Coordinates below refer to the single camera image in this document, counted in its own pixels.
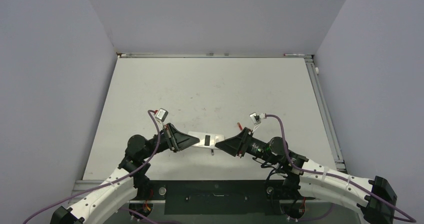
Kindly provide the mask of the white red remote control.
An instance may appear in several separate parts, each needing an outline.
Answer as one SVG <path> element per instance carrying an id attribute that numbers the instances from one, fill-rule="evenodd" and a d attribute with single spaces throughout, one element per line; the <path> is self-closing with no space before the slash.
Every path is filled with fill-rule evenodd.
<path id="1" fill-rule="evenodd" d="M 225 136 L 223 134 L 189 131 L 188 135 L 199 139 L 197 143 L 192 145 L 194 148 L 214 150 L 216 143 L 225 140 Z"/>

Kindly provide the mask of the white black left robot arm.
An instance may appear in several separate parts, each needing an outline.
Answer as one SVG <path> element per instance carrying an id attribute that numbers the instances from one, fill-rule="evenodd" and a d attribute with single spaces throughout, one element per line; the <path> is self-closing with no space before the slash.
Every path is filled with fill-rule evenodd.
<path id="1" fill-rule="evenodd" d="M 178 131 L 171 123 L 151 139 L 136 134 L 129 138 L 124 158 L 101 185 L 70 207 L 54 211 L 52 224 L 102 224 L 126 202 L 143 199 L 149 192 L 149 158 L 166 150 L 179 152 L 200 142 L 198 137 Z"/>

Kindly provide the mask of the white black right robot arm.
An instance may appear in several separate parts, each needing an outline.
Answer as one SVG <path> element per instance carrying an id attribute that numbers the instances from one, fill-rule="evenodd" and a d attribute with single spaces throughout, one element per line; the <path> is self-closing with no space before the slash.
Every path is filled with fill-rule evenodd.
<path id="1" fill-rule="evenodd" d="M 383 177 L 368 179 L 339 172 L 289 150 L 281 136 L 264 142 L 248 128 L 215 147 L 234 157 L 249 154 L 262 160 L 264 168 L 275 166 L 273 173 L 285 177 L 281 184 L 273 185 L 268 195 L 272 200 L 277 196 L 313 198 L 348 208 L 370 224 L 392 224 L 395 220 L 397 195 Z"/>

